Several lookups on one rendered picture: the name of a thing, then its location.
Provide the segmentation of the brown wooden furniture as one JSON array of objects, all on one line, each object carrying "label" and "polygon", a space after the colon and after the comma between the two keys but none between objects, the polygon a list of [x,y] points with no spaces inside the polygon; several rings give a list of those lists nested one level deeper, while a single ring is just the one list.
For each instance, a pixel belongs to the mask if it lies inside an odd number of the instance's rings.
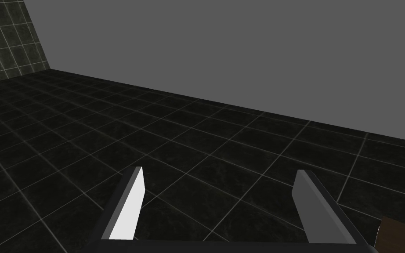
[{"label": "brown wooden furniture", "polygon": [[379,253],[405,253],[405,224],[383,217],[374,248]]}]

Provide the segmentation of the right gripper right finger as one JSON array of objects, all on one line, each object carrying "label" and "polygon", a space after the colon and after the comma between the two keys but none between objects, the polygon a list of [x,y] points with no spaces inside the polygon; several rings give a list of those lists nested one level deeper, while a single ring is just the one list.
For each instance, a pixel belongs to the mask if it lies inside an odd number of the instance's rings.
[{"label": "right gripper right finger", "polygon": [[367,243],[313,171],[297,171],[292,198],[310,243]]}]

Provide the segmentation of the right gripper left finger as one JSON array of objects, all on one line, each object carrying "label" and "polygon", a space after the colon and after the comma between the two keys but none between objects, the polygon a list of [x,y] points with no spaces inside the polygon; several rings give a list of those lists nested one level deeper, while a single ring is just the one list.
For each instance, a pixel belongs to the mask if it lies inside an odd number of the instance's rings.
[{"label": "right gripper left finger", "polygon": [[143,168],[126,168],[90,235],[91,241],[132,240],[144,195]]}]

